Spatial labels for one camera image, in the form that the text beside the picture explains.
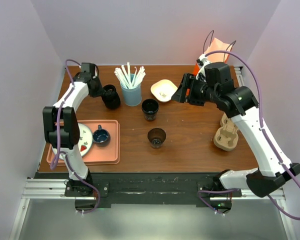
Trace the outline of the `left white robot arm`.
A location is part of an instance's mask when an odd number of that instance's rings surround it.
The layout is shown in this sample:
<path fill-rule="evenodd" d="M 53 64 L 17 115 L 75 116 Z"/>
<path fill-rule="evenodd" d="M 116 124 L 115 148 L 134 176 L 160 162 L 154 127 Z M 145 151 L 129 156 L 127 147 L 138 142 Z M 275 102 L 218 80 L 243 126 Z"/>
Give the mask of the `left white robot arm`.
<path fill-rule="evenodd" d="M 53 106 L 46 106 L 42 110 L 45 141 L 56 149 L 50 168 L 55 169 L 60 157 L 63 157 L 70 187 L 75 188 L 82 196 L 99 196 L 100 192 L 94 186 L 90 170 L 80 153 L 80 129 L 76 111 L 87 96 L 101 97 L 104 92 L 98 76 L 79 73 L 62 98 Z"/>

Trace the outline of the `brown takeout coffee cup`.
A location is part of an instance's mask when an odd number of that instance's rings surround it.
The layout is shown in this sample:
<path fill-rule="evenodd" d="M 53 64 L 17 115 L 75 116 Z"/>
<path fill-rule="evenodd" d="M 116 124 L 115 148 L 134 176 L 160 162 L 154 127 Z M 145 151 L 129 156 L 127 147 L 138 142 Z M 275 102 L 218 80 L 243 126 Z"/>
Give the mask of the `brown takeout coffee cup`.
<path fill-rule="evenodd" d="M 166 140 L 166 132 L 162 128 L 153 128 L 147 133 L 147 139 L 154 149 L 160 148 Z"/>

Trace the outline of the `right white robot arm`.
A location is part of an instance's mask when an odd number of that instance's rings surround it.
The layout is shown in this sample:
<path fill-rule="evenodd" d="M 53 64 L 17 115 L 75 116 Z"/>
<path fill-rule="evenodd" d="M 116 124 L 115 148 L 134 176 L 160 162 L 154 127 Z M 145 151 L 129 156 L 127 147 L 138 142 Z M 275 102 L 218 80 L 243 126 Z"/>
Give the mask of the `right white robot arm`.
<path fill-rule="evenodd" d="M 209 74 L 208 80 L 185 73 L 173 94 L 173 101 L 203 106 L 216 104 L 232 120 L 252 150 L 258 166 L 248 170 L 224 170 L 213 183 L 213 192 L 220 197 L 232 189 L 249 189 L 263 198 L 300 174 L 300 164 L 282 152 L 259 112 L 252 91 L 235 87 L 230 73 Z"/>

